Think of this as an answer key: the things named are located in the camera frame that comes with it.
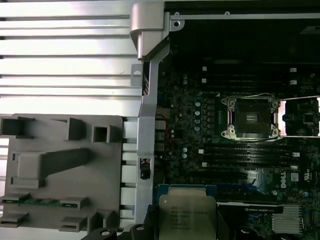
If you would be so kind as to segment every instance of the screw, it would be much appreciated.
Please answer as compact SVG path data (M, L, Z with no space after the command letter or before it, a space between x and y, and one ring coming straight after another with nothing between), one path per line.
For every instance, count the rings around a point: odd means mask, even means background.
M109 234L110 234L109 231L103 231L103 232L101 233L102 236L107 236L107 235L109 235Z

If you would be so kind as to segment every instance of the dell logo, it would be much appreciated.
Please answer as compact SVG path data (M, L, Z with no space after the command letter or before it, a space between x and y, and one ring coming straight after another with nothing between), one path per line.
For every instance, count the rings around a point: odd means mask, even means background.
M287 188L287 185L286 185L286 172L281 172L280 173L280 177L281 177L281 188L282 189L286 189Z

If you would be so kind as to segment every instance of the mounting hole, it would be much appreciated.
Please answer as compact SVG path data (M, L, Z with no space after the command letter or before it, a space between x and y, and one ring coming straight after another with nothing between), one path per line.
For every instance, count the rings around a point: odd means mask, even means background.
M180 26L180 22L179 22L179 21L175 21L175 22L173 23L173 26L179 27L179 26Z
M109 231L103 231L103 232L101 233L102 236L108 236L109 234L110 234Z

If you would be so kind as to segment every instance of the cpu socket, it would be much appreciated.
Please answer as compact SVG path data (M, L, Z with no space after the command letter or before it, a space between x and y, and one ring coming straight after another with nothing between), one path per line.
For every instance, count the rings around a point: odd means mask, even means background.
M278 99L268 96L232 96L221 101L227 105L227 129L221 136L234 141L259 141L280 136Z

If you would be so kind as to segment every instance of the capacitor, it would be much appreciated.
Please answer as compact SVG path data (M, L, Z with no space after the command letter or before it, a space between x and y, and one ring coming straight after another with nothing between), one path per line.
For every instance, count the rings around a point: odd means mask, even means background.
M302 197L304 197L304 198L309 197L309 193L308 193L307 191L304 191L304 192L302 193Z

